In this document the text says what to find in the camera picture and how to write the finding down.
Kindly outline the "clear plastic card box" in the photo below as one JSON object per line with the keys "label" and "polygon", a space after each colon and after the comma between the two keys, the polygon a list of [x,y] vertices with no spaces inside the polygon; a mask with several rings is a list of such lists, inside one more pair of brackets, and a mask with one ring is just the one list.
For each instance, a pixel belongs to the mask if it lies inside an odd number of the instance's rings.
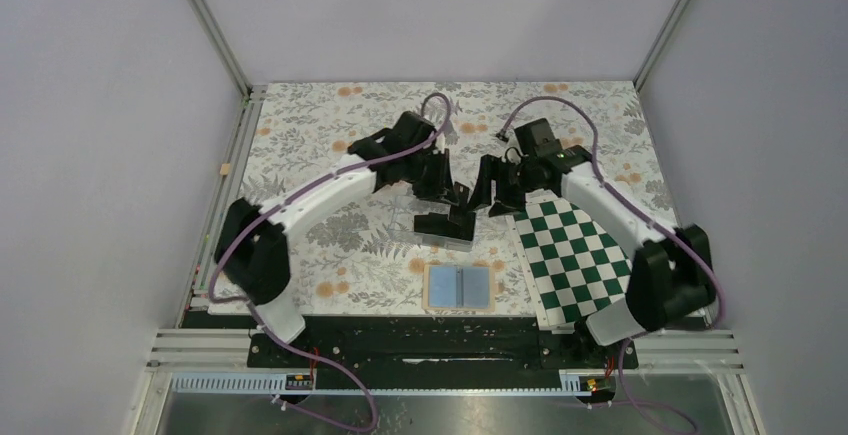
{"label": "clear plastic card box", "polygon": [[415,202],[412,211],[412,240],[415,243],[465,252],[473,247],[475,211],[429,202]]}

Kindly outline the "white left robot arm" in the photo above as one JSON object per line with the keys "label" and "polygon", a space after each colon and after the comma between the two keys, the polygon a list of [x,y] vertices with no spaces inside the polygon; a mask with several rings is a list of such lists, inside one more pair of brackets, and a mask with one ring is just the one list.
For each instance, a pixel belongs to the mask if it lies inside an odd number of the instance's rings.
{"label": "white left robot arm", "polygon": [[213,253],[213,275],[226,275],[272,341],[272,353],[288,366],[309,356],[304,316],[288,293],[290,249],[315,225],[342,207],[385,186],[406,182],[420,198],[454,204],[445,184],[449,158],[440,126],[406,111],[396,123],[353,142],[337,165],[282,196],[254,204],[234,201],[226,212]]}

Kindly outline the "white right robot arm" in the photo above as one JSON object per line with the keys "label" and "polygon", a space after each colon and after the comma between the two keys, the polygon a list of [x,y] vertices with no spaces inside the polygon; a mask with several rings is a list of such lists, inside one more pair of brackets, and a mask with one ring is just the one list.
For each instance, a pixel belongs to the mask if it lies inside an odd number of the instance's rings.
{"label": "white right robot arm", "polygon": [[490,216],[519,214],[527,194],[548,190],[584,211],[631,266],[623,299],[576,321],[573,351],[579,362],[597,367],[612,355],[614,343],[663,329],[716,301],[703,229],[650,216],[605,179],[593,149],[562,147],[547,119],[522,125],[515,135],[517,160],[481,158],[470,208],[488,208]]}

